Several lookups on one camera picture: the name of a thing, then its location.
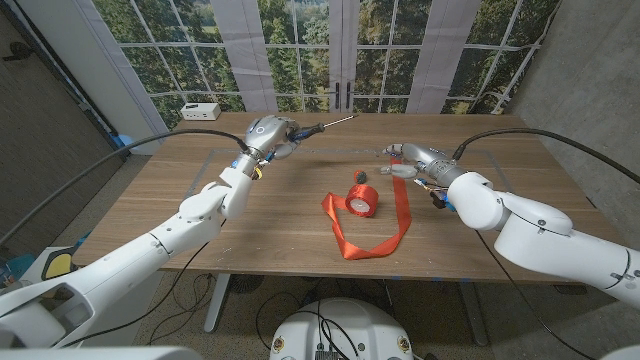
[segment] screwdriver handle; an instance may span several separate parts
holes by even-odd
[[[289,136],[290,141],[300,141],[304,139],[308,139],[311,135],[324,132],[324,124],[318,123],[317,125],[303,127],[300,130],[296,131],[295,134],[291,134]]]

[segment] white robotic arm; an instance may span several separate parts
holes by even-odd
[[[289,137],[298,124],[284,117],[256,119],[248,128],[249,149],[220,178],[182,202],[160,226],[70,274],[0,296],[0,348],[64,347],[82,338],[104,310],[172,257],[200,247],[220,233],[219,215],[235,219],[246,208],[252,180],[271,159],[288,156],[299,144]],[[65,289],[72,297],[50,308],[46,294]]]
[[[414,172],[406,165],[394,165],[394,175],[410,178],[426,173],[448,187],[448,201],[465,225],[500,231],[494,247],[507,260],[589,284],[640,308],[640,252],[573,230],[571,219],[549,205],[494,191],[489,180],[466,172],[440,151],[394,144],[386,152],[417,163]]]

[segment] door handle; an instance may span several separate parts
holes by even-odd
[[[336,109],[340,109],[340,83],[336,82]]]
[[[349,103],[351,100],[351,81],[347,82],[347,105],[346,108],[349,108]]]

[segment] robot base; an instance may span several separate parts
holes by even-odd
[[[318,311],[314,302],[300,310]],[[409,337],[398,322],[384,311],[364,301],[331,298],[320,301],[320,315],[340,325],[358,349],[359,359],[411,360],[413,353]],[[345,335],[334,325],[331,339],[349,359],[356,354]],[[329,352],[329,341],[319,335],[318,317],[310,313],[295,313],[276,330],[271,344],[271,360],[342,359],[335,349]]]

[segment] wooden table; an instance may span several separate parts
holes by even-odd
[[[243,136],[259,113],[225,113],[215,122],[183,121],[178,128],[223,130]],[[328,123],[340,114],[282,114],[302,126]],[[411,142],[448,153],[482,131],[525,127],[515,116],[362,114],[305,140],[289,158],[274,161],[256,181],[245,213],[229,221],[189,266],[219,273],[372,277],[390,279],[506,281],[473,230],[455,213],[436,209],[427,192],[407,184],[413,222],[396,251],[384,258],[342,258],[331,220],[320,202],[328,192],[345,195],[355,170],[368,174],[380,194],[372,218],[340,212],[348,241],[372,248],[397,232],[391,177],[376,172],[388,165],[382,149]],[[239,149],[211,135],[169,138],[91,233],[73,260],[87,265],[173,215],[190,194],[218,179]],[[560,167],[536,136],[490,137],[470,145],[460,161],[492,180],[494,188],[541,201],[564,211],[574,227],[622,243],[604,216]],[[485,232],[493,243],[497,232]],[[182,254],[163,269],[181,269],[193,255]],[[517,281],[566,280],[522,269],[501,258]]]

